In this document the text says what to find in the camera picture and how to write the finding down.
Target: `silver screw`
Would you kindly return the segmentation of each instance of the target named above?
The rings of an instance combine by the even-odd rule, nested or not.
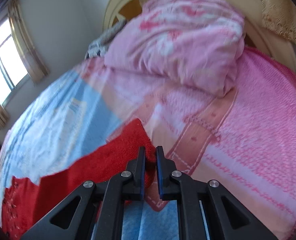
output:
[[[218,186],[219,186],[219,182],[213,179],[213,180],[211,180],[211,181],[209,182],[209,185],[210,185],[211,187],[218,187]]]
[[[87,180],[84,182],[84,187],[92,187],[94,183],[91,180]]]
[[[180,177],[181,174],[182,174],[182,173],[181,173],[180,171],[173,171],[173,172],[171,173],[171,175],[174,176],[174,177]]]
[[[121,176],[122,176],[122,177],[125,177],[125,178],[128,178],[128,177],[131,176],[131,172],[130,172],[130,171],[123,171],[123,172],[121,173]]]

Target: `red cloth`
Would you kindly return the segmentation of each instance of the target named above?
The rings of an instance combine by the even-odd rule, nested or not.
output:
[[[5,189],[2,204],[2,229],[10,239],[19,239],[32,225],[47,214],[86,180],[99,183],[125,170],[129,160],[136,159],[140,146],[146,148],[145,188],[155,175],[155,148],[139,119],[133,120],[121,135],[93,153],[76,161],[67,170],[42,177],[39,186],[29,178],[12,178]]]

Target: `window frame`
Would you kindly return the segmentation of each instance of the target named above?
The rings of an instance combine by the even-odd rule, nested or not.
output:
[[[0,26],[8,19],[8,14],[6,14],[4,17],[2,17],[0,19]],[[10,34],[3,42],[2,44],[0,44],[0,48],[1,46],[10,38],[12,37],[12,35]],[[25,75],[20,81],[19,83],[15,86],[13,84],[13,82],[11,81],[11,78],[9,77],[6,68],[4,67],[2,60],[0,58],[0,71],[8,85],[8,87],[10,88],[11,92],[9,93],[9,95],[6,97],[5,101],[1,104],[2,107],[4,108],[9,101],[13,98],[13,96],[18,92],[18,90],[22,87],[23,84],[25,84],[28,80],[29,80],[29,74]]]

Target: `bedspread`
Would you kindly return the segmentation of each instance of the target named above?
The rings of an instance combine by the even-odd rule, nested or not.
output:
[[[237,62],[224,98],[168,78],[127,73],[89,59],[48,87],[8,132],[0,154],[0,223],[12,176],[41,176],[116,137],[139,118],[155,146],[194,179],[217,179],[279,239],[296,228],[296,77],[255,49]],[[176,203],[125,208],[123,239],[178,239]]]

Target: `headboard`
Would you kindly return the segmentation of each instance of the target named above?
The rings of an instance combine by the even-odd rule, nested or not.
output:
[[[104,17],[103,29],[107,29],[120,19],[131,20],[142,11],[147,0],[109,0]],[[261,27],[261,0],[226,0],[238,8],[246,17],[246,44],[258,48],[296,73],[296,55],[289,41]]]

